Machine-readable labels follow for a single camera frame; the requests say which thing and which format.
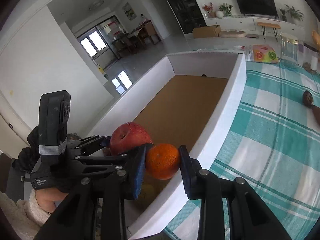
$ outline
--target ceiling light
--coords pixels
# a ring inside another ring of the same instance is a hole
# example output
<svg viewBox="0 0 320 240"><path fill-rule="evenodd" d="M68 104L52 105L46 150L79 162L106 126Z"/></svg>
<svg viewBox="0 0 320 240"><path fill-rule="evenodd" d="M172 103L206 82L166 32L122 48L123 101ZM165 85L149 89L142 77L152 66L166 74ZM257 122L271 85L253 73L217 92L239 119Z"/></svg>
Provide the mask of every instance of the ceiling light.
<svg viewBox="0 0 320 240"><path fill-rule="evenodd" d="M98 7L100 7L104 3L104 0L95 1L92 5L89 7L89 11L94 11Z"/></svg>

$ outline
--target red apple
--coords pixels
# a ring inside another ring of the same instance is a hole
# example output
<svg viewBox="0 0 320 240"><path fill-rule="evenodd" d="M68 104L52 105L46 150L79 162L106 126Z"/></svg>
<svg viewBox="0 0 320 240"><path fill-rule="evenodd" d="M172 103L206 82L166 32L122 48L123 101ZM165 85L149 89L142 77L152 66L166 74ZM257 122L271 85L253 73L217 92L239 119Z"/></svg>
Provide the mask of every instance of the red apple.
<svg viewBox="0 0 320 240"><path fill-rule="evenodd" d="M110 139L111 155L119 155L145 143L152 143L152 139L141 125L134 122L124 123L112 133Z"/></svg>

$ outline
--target black cabinet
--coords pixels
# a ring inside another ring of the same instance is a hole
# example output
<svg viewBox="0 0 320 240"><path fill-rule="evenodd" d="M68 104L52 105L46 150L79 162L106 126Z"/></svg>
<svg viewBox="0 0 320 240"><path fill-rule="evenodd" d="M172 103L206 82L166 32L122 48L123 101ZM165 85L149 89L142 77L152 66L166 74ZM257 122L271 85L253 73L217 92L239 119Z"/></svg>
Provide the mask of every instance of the black cabinet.
<svg viewBox="0 0 320 240"><path fill-rule="evenodd" d="M196 0L168 0L184 34L193 28L207 26Z"/></svg>

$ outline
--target brown snail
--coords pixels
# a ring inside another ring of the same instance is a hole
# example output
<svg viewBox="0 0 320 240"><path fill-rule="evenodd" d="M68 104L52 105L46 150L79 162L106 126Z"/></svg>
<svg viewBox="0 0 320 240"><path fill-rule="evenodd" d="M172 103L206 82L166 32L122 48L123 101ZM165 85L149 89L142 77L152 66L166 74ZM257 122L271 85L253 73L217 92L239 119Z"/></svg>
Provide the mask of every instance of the brown snail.
<svg viewBox="0 0 320 240"><path fill-rule="evenodd" d="M317 123L320 125L320 108L313 104L313 96L310 91L306 90L303 93L302 101L306 107L312 108L313 115L315 116Z"/></svg>
<svg viewBox="0 0 320 240"><path fill-rule="evenodd" d="M303 95L302 95L302 101L303 101L303 104L306 106L306 107L309 107L311 108L313 106L313 96L312 94L310 93L310 91L306 90Z"/></svg>

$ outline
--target potted plant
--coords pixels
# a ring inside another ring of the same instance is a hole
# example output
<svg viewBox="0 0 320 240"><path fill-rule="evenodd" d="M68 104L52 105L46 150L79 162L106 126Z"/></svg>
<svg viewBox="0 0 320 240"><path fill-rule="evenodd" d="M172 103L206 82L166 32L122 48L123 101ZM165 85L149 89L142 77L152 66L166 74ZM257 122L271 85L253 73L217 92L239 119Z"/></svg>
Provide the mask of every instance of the potted plant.
<svg viewBox="0 0 320 240"><path fill-rule="evenodd" d="M286 5L286 4L285 6L287 7L287 12L291 15L291 18L294 24L297 25L298 22L303 21L304 14L302 12L300 12L299 10L296 10L293 6L290 7L289 5Z"/></svg>
<svg viewBox="0 0 320 240"><path fill-rule="evenodd" d="M285 9L280 8L279 11L282 13L282 20L284 22L287 21L287 17L285 16L285 14L287 13L287 11Z"/></svg>
<svg viewBox="0 0 320 240"><path fill-rule="evenodd" d="M212 2L210 2L209 5L204 4L202 9L208 12L208 15L210 18L215 17L214 12L213 12L213 3Z"/></svg>
<svg viewBox="0 0 320 240"><path fill-rule="evenodd" d="M227 3L224 3L222 5L219 6L219 10L223 11L225 16L231 16L231 10L232 10L233 6Z"/></svg>

